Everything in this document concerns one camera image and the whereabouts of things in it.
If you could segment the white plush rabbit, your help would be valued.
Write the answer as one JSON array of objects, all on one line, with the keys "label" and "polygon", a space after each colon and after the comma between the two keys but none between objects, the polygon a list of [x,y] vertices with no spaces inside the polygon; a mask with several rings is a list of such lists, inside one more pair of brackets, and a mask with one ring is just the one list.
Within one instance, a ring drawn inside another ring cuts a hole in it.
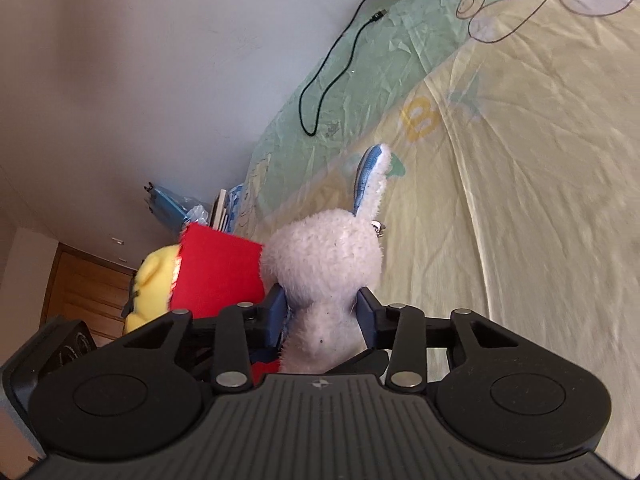
[{"label": "white plush rabbit", "polygon": [[356,296],[380,281],[376,217],[391,162],[387,145],[371,146],[358,165],[352,208],[322,210],[289,223],[262,248],[262,282],[266,289],[280,285],[290,309],[282,373],[324,374],[366,348]]}]

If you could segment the wooden cabinet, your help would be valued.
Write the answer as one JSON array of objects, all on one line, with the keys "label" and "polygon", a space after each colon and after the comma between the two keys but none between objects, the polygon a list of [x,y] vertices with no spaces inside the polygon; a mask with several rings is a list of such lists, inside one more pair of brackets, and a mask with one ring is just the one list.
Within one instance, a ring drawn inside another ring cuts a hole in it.
[{"label": "wooden cabinet", "polygon": [[40,325],[51,318],[84,321],[98,347],[124,333],[122,309],[134,271],[58,244],[51,266]]}]

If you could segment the yellow plush toy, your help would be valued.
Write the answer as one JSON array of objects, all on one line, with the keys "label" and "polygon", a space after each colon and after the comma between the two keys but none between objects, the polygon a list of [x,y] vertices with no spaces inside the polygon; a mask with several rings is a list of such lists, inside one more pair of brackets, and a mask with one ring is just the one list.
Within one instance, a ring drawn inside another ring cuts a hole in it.
[{"label": "yellow plush toy", "polygon": [[151,252],[142,262],[132,285],[132,310],[125,316],[125,334],[169,310],[181,263],[179,252],[179,245],[169,245]]}]

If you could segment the red cardboard box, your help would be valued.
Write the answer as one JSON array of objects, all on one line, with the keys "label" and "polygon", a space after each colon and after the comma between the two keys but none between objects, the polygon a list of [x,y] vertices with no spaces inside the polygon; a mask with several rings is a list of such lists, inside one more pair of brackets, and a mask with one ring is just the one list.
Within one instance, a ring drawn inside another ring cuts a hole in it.
[{"label": "red cardboard box", "polygon": [[247,391],[279,370],[286,300],[260,278],[262,245],[191,224],[180,238],[174,313],[191,322],[178,363],[220,391]]}]

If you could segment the blue box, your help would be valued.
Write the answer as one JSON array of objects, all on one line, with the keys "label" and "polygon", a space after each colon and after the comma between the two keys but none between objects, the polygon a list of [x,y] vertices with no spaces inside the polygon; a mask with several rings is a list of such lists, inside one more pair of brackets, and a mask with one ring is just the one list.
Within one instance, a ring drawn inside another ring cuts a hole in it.
[{"label": "blue box", "polygon": [[149,211],[176,237],[180,236],[189,223],[208,225],[208,208],[195,198],[177,195],[152,182],[145,185],[144,190],[148,193],[146,203]]}]

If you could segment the green yellow cartoon bedsheet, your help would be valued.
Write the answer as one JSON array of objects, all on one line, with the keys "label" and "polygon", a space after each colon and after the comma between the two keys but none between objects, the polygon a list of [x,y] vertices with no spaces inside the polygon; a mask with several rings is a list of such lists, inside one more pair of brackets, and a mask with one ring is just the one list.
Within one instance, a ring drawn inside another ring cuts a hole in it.
[{"label": "green yellow cartoon bedsheet", "polygon": [[369,0],[250,161],[235,232],[352,201],[392,152],[376,296],[472,309],[596,374],[639,471],[639,0]]}]

